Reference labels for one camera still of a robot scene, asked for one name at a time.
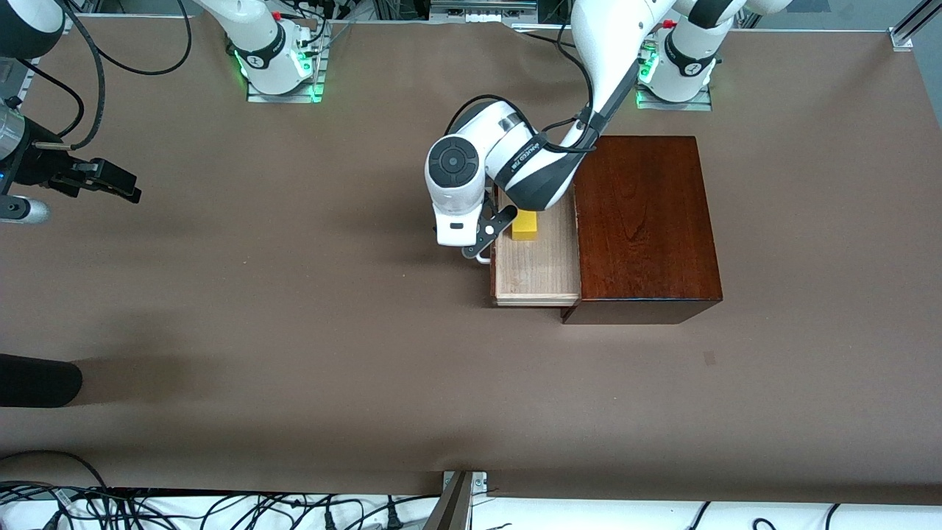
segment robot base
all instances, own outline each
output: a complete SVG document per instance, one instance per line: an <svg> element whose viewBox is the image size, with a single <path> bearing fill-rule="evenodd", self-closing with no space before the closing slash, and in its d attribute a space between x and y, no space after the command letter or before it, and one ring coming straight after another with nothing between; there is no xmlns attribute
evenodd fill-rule
<svg viewBox="0 0 942 530"><path fill-rule="evenodd" d="M680 103L660 99L641 83L635 87L635 91L637 93L636 103L638 108L654 110L697 110L703 112L713 110L713 99L710 96L709 85L703 87L693 99Z"/></svg>

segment black cable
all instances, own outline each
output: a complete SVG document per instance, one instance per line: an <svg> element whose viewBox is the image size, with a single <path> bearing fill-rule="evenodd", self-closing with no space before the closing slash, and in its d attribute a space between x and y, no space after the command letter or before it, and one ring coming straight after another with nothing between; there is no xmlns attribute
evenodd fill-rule
<svg viewBox="0 0 942 530"><path fill-rule="evenodd" d="M775 528L775 525L772 524L771 521L769 521L768 519L763 519L761 517L753 520L753 530L759 530L759 524L762 522L766 523L766 525L768 525L771 530L777 530Z"/></svg>
<svg viewBox="0 0 942 530"><path fill-rule="evenodd" d="M448 122L448 127L446 127L446 129L445 129L445 134L446 134L446 135L449 134L448 131L450 131L450 130L451 130L451 127L452 127L456 122L458 122L458 118L461 117L462 113L464 113L464 111L465 111L468 107L471 107L472 104L475 104L475 103L477 103L478 101L481 101L481 100L484 100L484 99L493 99L493 100L495 100L495 101L502 101L502 102L506 103L510 108L513 109L514 112L517 113L517 116L520 118L520 121L523 122L523 124L527 126L527 128L528 128L529 131L530 131L530 133L531 133L533 136L536 136L536 134L537 134L537 133L536 133L536 130L533 128L533 125L532 125L532 124L530 123L530 121L527 119L527 116L524 114L524 111L521 110L520 107L518 107L513 101L507 99L506 97L499 96L499 95L494 95L494 94L482 94L482 95L475 96L475 97L473 97L473 98L471 98L471 99L465 101L464 104L461 106L461 108L459 108L458 111L455 112L455 115L451 117L451 121Z"/></svg>
<svg viewBox="0 0 942 530"><path fill-rule="evenodd" d="M399 530L402 528L402 521L399 520L399 514L396 511L396 505L393 504L393 496L386 495L386 500L388 501L387 505L389 506L386 511L389 512L389 517L386 522L386 530Z"/></svg>
<svg viewBox="0 0 942 530"><path fill-rule="evenodd" d="M550 39L549 37L544 37L543 35L537 35L536 33L524 33L524 35L531 37L533 39L539 39L540 41L556 43L556 39ZM563 46L568 46L570 48L575 48L576 45L571 42L560 42Z"/></svg>
<svg viewBox="0 0 942 530"><path fill-rule="evenodd" d="M85 43L89 46L89 50L91 51L91 57L95 61L95 74L98 76L98 105L95 106L95 119L91 122L91 129L89 129L85 138L79 143L73 143L69 146L70 150L75 151L91 143L91 140L98 134L98 129L102 126L102 117L105 115L105 67L102 65L102 56L98 51L98 46L96 46L95 41L91 39L89 31L85 28L85 25L82 24L82 21L78 20L78 15L66 4L65 0L54 1L62 8L66 16L72 20L72 24L75 25L78 32L82 34L82 38L85 39Z"/></svg>
<svg viewBox="0 0 942 530"><path fill-rule="evenodd" d="M707 508L712 501L706 501L700 505L700 509L697 510L697 517L693 519L693 523L687 527L687 530L697 530L697 526L700 526L700 520L703 519L704 514L707 513Z"/></svg>
<svg viewBox="0 0 942 530"><path fill-rule="evenodd" d="M562 4L565 1L566 0L560 0L560 2L553 8L553 10L549 11L549 13L546 14L546 17L543 18L543 21L540 24L546 24L546 21L551 19L553 15L555 15L560 10L560 8L562 7Z"/></svg>
<svg viewBox="0 0 942 530"><path fill-rule="evenodd" d="M582 72L582 77L585 79L585 82L586 82L586 88L589 90L589 104L586 106L586 108L589 110L589 115L591 116L593 113L593 108L595 104L595 101L594 101L595 89L593 87L592 78L589 76L589 71L586 70L586 67L584 64L582 64L582 61L575 58L572 54L570 54L566 50L562 49L562 32L565 30L565 28L566 28L566 25L560 25L560 32L556 35L556 42L555 42L556 49L564 57L572 61L572 63L578 67L579 71ZM582 134L579 135L579 139L576 140L576 142L573 143L573 145L581 144L585 140L587 134L589 134L589 124L585 124L585 127L583 127L582 129ZM590 147L588 149L575 149L572 147L563 147L555 143L548 143L545 146L545 148L546 150L554 152L554 153L590 153L595 150L594 147Z"/></svg>
<svg viewBox="0 0 942 530"><path fill-rule="evenodd" d="M187 15L187 7L183 5L183 0L176 0L176 3L177 3L177 6L180 7L180 13L183 15L183 23L187 27L187 49L184 50L183 56L180 57L180 60L178 60L176 64L174 64L173 66L170 66L170 68L165 68L163 70L149 71L149 70L140 70L132 66L123 64L119 62L117 59L110 56L109 54L105 53L105 50L99 49L99 52L102 54L102 57L107 59L111 64L117 66L118 68L121 68L122 70L130 72L132 74L138 74L138 75L169 74L170 72L173 72L174 70L183 66L183 63L187 62L187 59L189 58L190 50L193 48L193 30L189 26L189 16Z"/></svg>
<svg viewBox="0 0 942 530"><path fill-rule="evenodd" d="M563 121L561 121L561 122L556 122L556 123L554 123L554 124L549 124L549 125L547 125L546 127L540 129L540 132L546 132L546 131L548 131L548 130L555 129L555 128L557 128L557 127L562 127L563 125L571 124L571 123L574 122L575 120L576 120L576 118L570 118L570 119L568 119L568 120L563 120Z"/></svg>
<svg viewBox="0 0 942 530"><path fill-rule="evenodd" d="M824 530L831 530L831 518L834 517L834 512L840 507L840 503L831 505L827 510L827 516L824 517Z"/></svg>
<svg viewBox="0 0 942 530"><path fill-rule="evenodd" d="M410 503L410 502L412 502L412 501L418 501L418 500L421 500L421 499L437 499L437 498L440 497L440 496L441 496L441 495L438 495L438 494L435 494L435 495L418 495L418 496L416 496L416 497L406 497L405 499L398 499L397 501L393 501L392 503L387 503L385 506L381 506L381 507L376 508L375 510L373 510L373 511L371 511L371 512L369 512L369 513L366 513L363 517L361 517L360 519L358 519L358 520L352 522L349 526L347 526L346 528L344 528L344 530L353 530L353 527L354 527L354 526L356 526L356 525L358 525L358 524L361 524L361 525L362 525L364 521L366 521L367 519L373 517L374 515L376 515L376 514L382 512L383 510L388 509L390 505L393 505L393 506L395 506L395 505L401 505L402 503Z"/></svg>
<svg viewBox="0 0 942 530"><path fill-rule="evenodd" d="M43 79L45 79L46 81L49 81L50 83L52 83L52 84L56 85L57 87L63 89L66 93L68 93L68 94L72 97L73 100L75 100L75 104L78 106L78 110L75 112L75 118L72 120L72 122L69 124L69 126L67 126L66 128L62 129L62 132L57 133L56 136L62 138L63 136L65 136L65 135L71 133L73 130L75 130L75 128L78 126L78 124L80 124L80 123L82 122L82 118L85 117L85 102L82 101L82 96L78 95L78 92L72 90L72 88L70 88L68 85L66 85L66 84L63 83L62 81L59 81L59 80L56 79L55 77L52 77L51 75L47 74L46 72L40 70L40 68L39 68L38 66L34 65L33 63L29 62L28 60L23 60L23 59L20 58L20 59L17 59L17 61L19 61L20 64L24 65L24 66L25 66L28 70L30 70L33 74L36 74L36 75L38 75L39 77L42 77Z"/></svg>
<svg viewBox="0 0 942 530"><path fill-rule="evenodd" d="M567 51L565 51L565 50L562 49L562 33L563 33L564 30L565 30L565 25L561 25L561 26L560 26L560 31L559 31L559 33L557 34L556 39L555 39L555 40L550 40L550 41L552 41L552 42L556 45L556 49L557 49L564 57L566 57L567 59L569 59L570 61L572 61L573 64L575 64L575 65L578 67L579 71L582 72L582 76L583 76L583 78L584 78L584 80L585 80L585 82L586 82L586 87L587 87L588 92L589 92L589 103L588 103L588 105L586 106L586 108L588 108L589 110L591 110L591 109L593 108L593 104L594 104L594 89L593 89L592 78L589 76L589 71L586 70L585 65L582 64L582 62L581 62L579 59L575 58L575 57L572 56L569 52L567 52ZM542 38L542 37L540 37L540 36L535 36L535 37L539 37L540 40L547 40L546 38ZM515 105L512 101L508 100L507 98L502 97L502 96L498 96L498 95L494 95L494 94L483 94L483 95L480 95L480 96L477 96L477 97L473 97L473 98L469 99L468 101L464 102L464 104L461 106L461 108L459 108L458 111L455 112L454 116L452 116L451 121L448 123L448 127L445 129L445 134L446 134L446 135L449 134L449 131L451 130L451 127L452 127L455 123L458 122L459 117L461 117L462 113L463 113L468 107L470 107L472 104L477 103L478 101L481 101L481 100L484 100L484 99L493 99L493 100L495 100L495 101L502 101L502 102L506 103L510 108L513 109L514 112L517 113L517 116L520 118L520 121L523 122L523 123L526 125L527 129L529 129L530 134L532 134L533 136L537 136L538 133L537 133L536 129L533 128L533 124L530 122L530 120L527 119L527 116L524 114L523 110L520 109L520 107L518 107L517 105ZM548 131L548 130L550 130L550 129L553 129L553 128L556 128L556 127L559 127L559 126L563 126L563 125L565 125L565 124L571 124L571 123L574 122L575 120L576 120L575 118L571 118L571 119L569 119L569 120L564 120L564 121L562 121L562 122L556 122L556 123L554 123L554 124L548 125L548 126L545 127L541 132L544 133L544 132L546 132L546 131ZM582 134L579 135L578 140L576 140L576 142L574 142L573 145L579 145L579 144L581 144L583 141L585 141L586 135L588 135L588 134L589 134L589 127L588 127L588 124L586 124L586 126L582 129ZM548 142L546 145L544 145L544 149L545 149L546 151L549 151L550 153L557 153L557 154L563 154L563 153L564 153L564 154L583 154L583 153L590 153L590 152L592 152L592 151L595 150L594 147L589 147L589 148L564 147L564 146L562 146L562 145L558 145L558 144L552 143L552 142Z"/></svg>
<svg viewBox="0 0 942 530"><path fill-rule="evenodd" d="M285 6L287 6L287 7L289 7L289 8L294 9L294 10L295 10L296 12L298 12L298 13L301 13L301 15L309 14L309 15L312 15L312 16L318 18L318 20L317 20L317 33L316 33L316 35L314 35L313 37L311 37L311 40L310 40L310 41L302 42L301 45L306 46L307 44L310 44L311 42L317 41L318 39L320 39L320 38L324 35L324 29L327 27L327 19L324 18L323 15L321 15L320 13L318 13L318 12L316 12L316 11L312 11L312 10L310 10L310 9L302 8L301 6L298 6L298 5L292 5L290 2L288 2L288 0L279 0L279 2L281 2L282 4L284 4Z"/></svg>

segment metal frame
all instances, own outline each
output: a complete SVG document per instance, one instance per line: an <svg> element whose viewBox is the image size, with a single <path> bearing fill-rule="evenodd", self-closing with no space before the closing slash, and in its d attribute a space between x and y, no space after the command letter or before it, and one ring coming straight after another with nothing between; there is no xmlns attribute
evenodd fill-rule
<svg viewBox="0 0 942 530"><path fill-rule="evenodd" d="M893 49L898 52L912 51L913 36L925 27L940 10L942 10L942 0L919 2L898 24L889 28L889 38L893 42Z"/></svg>
<svg viewBox="0 0 942 530"><path fill-rule="evenodd" d="M422 530L467 530L471 522L471 500L487 494L487 473L446 472L445 492Z"/></svg>

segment black object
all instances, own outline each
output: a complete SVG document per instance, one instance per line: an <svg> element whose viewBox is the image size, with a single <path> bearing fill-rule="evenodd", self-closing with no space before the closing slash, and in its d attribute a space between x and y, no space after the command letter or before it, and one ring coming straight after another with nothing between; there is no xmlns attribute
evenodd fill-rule
<svg viewBox="0 0 942 530"><path fill-rule="evenodd" d="M413 0L413 7L419 18L429 19L431 0Z"/></svg>
<svg viewBox="0 0 942 530"><path fill-rule="evenodd" d="M0 57L31 59L45 55L62 36L65 16L56 31L46 33L23 22L7 0L0 0Z"/></svg>
<svg viewBox="0 0 942 530"><path fill-rule="evenodd" d="M65 406L81 388L72 363L0 354L0 406Z"/></svg>
<svg viewBox="0 0 942 530"><path fill-rule="evenodd" d="M675 29L672 29L671 32L667 34L667 38L664 39L664 51L667 52L667 58L680 70L680 74L684 77L696 77L713 62L713 58L716 57L716 54L714 53L706 58L692 58L684 55L684 53L678 50L677 46L674 45L675 31Z"/></svg>
<svg viewBox="0 0 942 530"><path fill-rule="evenodd" d="M284 33L284 26L278 24L278 33L275 35L275 40L261 48L259 50L243 50L238 46L234 46L235 52L238 53L238 56L242 58L250 67L255 70L264 70L268 67L268 63L271 62L273 58L282 53L284 49L284 43L286 42L286 35Z"/></svg>
<svg viewBox="0 0 942 530"><path fill-rule="evenodd" d="M73 157L68 151L40 149L36 141L59 143L61 138L28 118L24 118L23 138L16 150L0 160L0 196L7 195L13 182L25 186L41 186L77 197L81 190L106 191L137 204L140 190L135 187L138 178L126 170L104 160L91 161ZM22 219L17 208L0 209L0 218Z"/></svg>
<svg viewBox="0 0 942 530"><path fill-rule="evenodd" d="M700 0L693 5L687 20L703 29L716 27L732 3L733 0Z"/></svg>

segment metal bracket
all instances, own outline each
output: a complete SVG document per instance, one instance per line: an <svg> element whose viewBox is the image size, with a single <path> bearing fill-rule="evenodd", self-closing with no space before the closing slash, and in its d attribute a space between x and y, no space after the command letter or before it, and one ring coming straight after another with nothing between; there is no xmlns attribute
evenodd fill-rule
<svg viewBox="0 0 942 530"><path fill-rule="evenodd" d="M913 36L942 11L942 0L920 0L894 27L889 28L889 39L893 51L913 51Z"/></svg>
<svg viewBox="0 0 942 530"><path fill-rule="evenodd" d="M446 472L445 492L422 530L467 530L471 522L471 500L486 493L487 473Z"/></svg>
<svg viewBox="0 0 942 530"><path fill-rule="evenodd" d="M655 96L651 89L639 83L635 87L637 92L636 103L638 108L651 108L655 110L696 110L710 112L713 110L713 98L710 96L709 85L703 87L693 99L683 103L664 101Z"/></svg>
<svg viewBox="0 0 942 530"><path fill-rule="evenodd" d="M894 52L911 52L913 51L913 40L906 39L905 41L899 41L897 35L894 32L896 28L890 27L887 32L889 33L889 40L893 43Z"/></svg>
<svg viewBox="0 0 942 530"><path fill-rule="evenodd" d="M478 242L476 242L474 246L463 247L462 256L468 259L477 258L484 249L491 246L491 243L497 240L497 237L500 236L504 230L511 227L511 223L513 223L513 220L516 218L517 207L515 206L506 206L491 218L487 218L481 213L478 218Z"/></svg>

